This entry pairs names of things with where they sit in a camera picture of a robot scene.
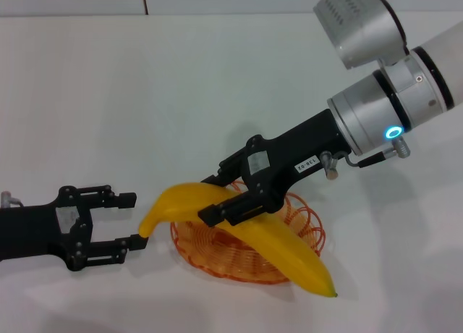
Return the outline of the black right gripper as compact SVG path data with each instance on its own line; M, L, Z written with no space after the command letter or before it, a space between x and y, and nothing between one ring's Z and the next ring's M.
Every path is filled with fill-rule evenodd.
M244 148L219 164L217 174L202 180L226 187L241 178L248 191L198 190L198 217L209 227L225 221L236 226L278 211L291 186L323 168L323 152L352 152L328 109L276 138L250 138Z

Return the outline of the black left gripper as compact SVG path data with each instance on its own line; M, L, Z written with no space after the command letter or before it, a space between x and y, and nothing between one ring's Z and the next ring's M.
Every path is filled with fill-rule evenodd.
M136 201L136 193L116 194L110 185L64 186L50 203L0 208L0 262L50 255L70 271L123 264L130 251L146 248L148 238L135 234L91 242L90 209L134 208Z

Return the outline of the yellow banana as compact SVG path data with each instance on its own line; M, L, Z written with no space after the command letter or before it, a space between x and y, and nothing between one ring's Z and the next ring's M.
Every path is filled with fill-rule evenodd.
M140 223L139 235L149 237L160 223L196 222L207 226L197 215L200 210L198 190L229 189L205 183L170 187L156 199ZM277 213L264 213L235 227L225 221L209 228L222 229L247 243L290 282L305 291L327 298L337 296L331 275L319 255L294 234Z

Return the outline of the orange woven plastic basket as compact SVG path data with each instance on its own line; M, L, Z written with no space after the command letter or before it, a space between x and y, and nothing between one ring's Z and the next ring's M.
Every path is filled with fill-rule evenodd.
M317 255L326 242L319 215L305 200L287 193L279 218ZM213 277L262 285L288 283L274 265L256 250L230 233L196 222L172 222L172 242L178 254L191 266Z

